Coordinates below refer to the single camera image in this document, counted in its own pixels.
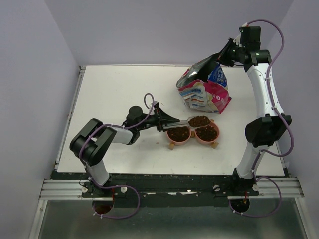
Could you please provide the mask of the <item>clear plastic scoop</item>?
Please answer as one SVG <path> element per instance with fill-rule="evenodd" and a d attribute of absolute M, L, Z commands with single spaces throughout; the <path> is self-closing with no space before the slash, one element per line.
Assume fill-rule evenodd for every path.
<path fill-rule="evenodd" d="M 211 119 L 207 116 L 199 115 L 189 117 L 187 120 L 182 120 L 180 122 L 186 122 L 187 127 L 190 129 L 197 129 L 210 125 Z"/>

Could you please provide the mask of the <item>pet food bag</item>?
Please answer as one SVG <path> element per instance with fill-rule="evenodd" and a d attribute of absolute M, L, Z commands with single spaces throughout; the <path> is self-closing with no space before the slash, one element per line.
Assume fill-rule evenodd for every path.
<path fill-rule="evenodd" d="M 176 82 L 187 107 L 220 114 L 232 100 L 218 56 L 216 53 L 191 65 Z"/>

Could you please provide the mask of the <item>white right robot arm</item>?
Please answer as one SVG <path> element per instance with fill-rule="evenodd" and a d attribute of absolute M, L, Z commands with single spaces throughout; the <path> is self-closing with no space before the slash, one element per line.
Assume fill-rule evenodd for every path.
<path fill-rule="evenodd" d="M 236 168 L 239 178 L 231 180 L 230 191 L 241 195 L 247 190 L 244 179 L 252 179 L 264 153 L 288 130 L 292 122 L 280 106 L 272 80 L 272 65 L 275 60 L 268 50 L 260 48 L 261 28 L 245 25 L 240 34 L 230 38 L 218 53 L 217 62 L 225 66 L 243 65 L 250 79 L 256 101 L 257 116 L 245 127 L 247 146 L 240 164 Z"/>

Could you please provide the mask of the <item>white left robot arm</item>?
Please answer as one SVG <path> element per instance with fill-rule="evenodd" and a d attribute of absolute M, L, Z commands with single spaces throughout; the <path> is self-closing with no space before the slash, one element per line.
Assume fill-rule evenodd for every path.
<path fill-rule="evenodd" d="M 86 173 L 94 181 L 93 190 L 98 196 L 110 193 L 110 175 L 103 158 L 112 143 L 134 144 L 140 131 L 155 127 L 159 132 L 173 126 L 186 125 L 186 121 L 165 113 L 159 103 L 155 103 L 148 114 L 141 107 L 130 107 L 122 126 L 103 124 L 96 118 L 90 119 L 80 132 L 71 140 L 69 149 L 80 159 Z"/>

